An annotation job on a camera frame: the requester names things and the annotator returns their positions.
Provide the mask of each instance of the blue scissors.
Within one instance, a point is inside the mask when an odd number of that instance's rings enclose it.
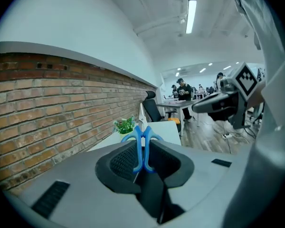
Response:
[[[152,131],[152,128],[148,126],[146,117],[143,113],[143,106],[140,105],[140,111],[139,111],[139,125],[142,129],[145,129],[145,131],[141,131],[141,128],[139,126],[136,126],[132,133],[128,134],[122,139],[122,142],[127,141],[129,138],[135,138],[137,145],[137,158],[138,158],[138,165],[133,168],[133,173],[140,172],[142,168],[144,167],[145,170],[149,173],[154,173],[155,169],[149,166],[149,154],[150,154],[150,139],[156,138],[158,140],[163,140],[159,135],[155,134]],[[144,158],[143,158],[143,148],[142,148],[142,138],[145,138],[145,147],[144,147]]]

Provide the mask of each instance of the black cap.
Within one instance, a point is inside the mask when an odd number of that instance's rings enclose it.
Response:
[[[184,81],[182,78],[179,78],[176,83],[179,83],[180,81]]]

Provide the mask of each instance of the green plant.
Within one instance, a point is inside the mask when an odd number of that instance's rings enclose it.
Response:
[[[134,116],[129,117],[128,119],[121,119],[114,122],[115,130],[120,134],[126,134],[133,131],[135,126]]]

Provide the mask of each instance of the chair backrest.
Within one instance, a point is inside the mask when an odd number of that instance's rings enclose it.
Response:
[[[148,96],[142,102],[146,112],[151,118],[152,122],[159,122],[162,118],[159,110],[157,109],[156,103],[153,98],[156,96],[155,92],[153,91],[146,91]]]

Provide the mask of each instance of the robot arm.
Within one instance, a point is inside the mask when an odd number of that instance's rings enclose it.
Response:
[[[258,81],[246,63],[220,82],[221,91],[211,94],[192,106],[197,113],[208,113],[214,120],[228,120],[234,129],[245,125],[247,102],[257,88]]]

